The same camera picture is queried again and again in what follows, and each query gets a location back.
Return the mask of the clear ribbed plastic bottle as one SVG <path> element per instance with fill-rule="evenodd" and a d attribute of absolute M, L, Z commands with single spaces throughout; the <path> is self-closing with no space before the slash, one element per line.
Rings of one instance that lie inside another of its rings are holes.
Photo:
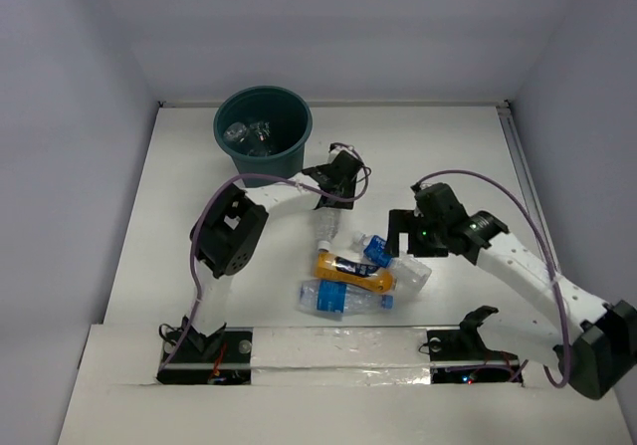
<path fill-rule="evenodd" d="M 339 209 L 321 208 L 317 211 L 315 233 L 319 252 L 328 252 L 339 230 Z"/>

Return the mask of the blue label white-cap bottle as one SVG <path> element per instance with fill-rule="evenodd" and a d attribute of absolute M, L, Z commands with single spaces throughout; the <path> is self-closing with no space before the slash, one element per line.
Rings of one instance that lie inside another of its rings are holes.
<path fill-rule="evenodd" d="M 429 280 L 432 271 L 425 264 L 406 253 L 392 257 L 385 252 L 386 241 L 378 235 L 362 232 L 352 234 L 352 250 L 370 263 L 389 271 L 400 293 L 417 295 Z"/>

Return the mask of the orange juice bottle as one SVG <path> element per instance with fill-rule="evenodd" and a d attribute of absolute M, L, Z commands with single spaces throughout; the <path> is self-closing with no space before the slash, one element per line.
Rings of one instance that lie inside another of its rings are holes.
<path fill-rule="evenodd" d="M 385 268 L 354 262 L 329 252 L 318 254 L 313 273 L 316 278 L 344 282 L 376 294 L 389 293 L 396 283 Z"/>

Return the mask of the clear bottle white cap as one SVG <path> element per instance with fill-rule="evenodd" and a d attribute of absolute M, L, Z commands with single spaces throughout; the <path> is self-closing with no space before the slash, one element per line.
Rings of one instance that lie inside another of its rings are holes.
<path fill-rule="evenodd" d="M 248 154 L 255 157 L 272 156 L 278 152 L 271 126 L 268 121 L 260 120 L 248 125 L 250 145 Z"/>

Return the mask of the clear bottle blue cap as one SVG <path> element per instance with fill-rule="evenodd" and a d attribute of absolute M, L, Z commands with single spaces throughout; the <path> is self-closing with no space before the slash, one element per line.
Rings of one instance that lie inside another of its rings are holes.
<path fill-rule="evenodd" d="M 301 312 L 326 318 L 387 313 L 393 307 L 391 295 L 379 295 L 346 283 L 319 279 L 301 284 L 297 302 Z"/>

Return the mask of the clear crushed plastic bottle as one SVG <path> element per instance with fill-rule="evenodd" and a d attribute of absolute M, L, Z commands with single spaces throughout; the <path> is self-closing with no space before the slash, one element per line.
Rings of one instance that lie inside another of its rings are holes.
<path fill-rule="evenodd" d="M 235 121 L 223 133 L 223 140 L 234 149 L 246 148 L 250 145 L 250 130 L 242 122 Z"/>

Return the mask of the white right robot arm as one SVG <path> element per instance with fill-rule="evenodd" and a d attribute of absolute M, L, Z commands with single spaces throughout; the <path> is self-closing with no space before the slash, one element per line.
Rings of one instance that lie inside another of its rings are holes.
<path fill-rule="evenodd" d="M 467 356 L 507 348 L 548 368 L 592 400 L 601 399 L 636 364 L 636 309 L 611 304 L 556 273 L 487 211 L 469 215 L 446 183 L 414 185 L 419 237 L 505 283 L 550 323 L 528 321 L 496 331 L 472 324 L 458 333 Z"/>

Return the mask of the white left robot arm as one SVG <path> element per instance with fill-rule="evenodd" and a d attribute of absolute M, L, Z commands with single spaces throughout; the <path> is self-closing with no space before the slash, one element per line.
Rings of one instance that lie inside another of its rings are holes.
<path fill-rule="evenodd" d="M 324 164 L 290 178 L 241 173 L 210 198 L 190 233 L 189 269 L 194 282 L 192 309 L 182 322 L 177 345 L 208 360 L 220 348 L 225 324 L 212 294 L 229 287 L 252 259 L 270 219 L 322 209 L 351 209 L 366 193 L 370 168 L 350 145 L 334 143 Z"/>

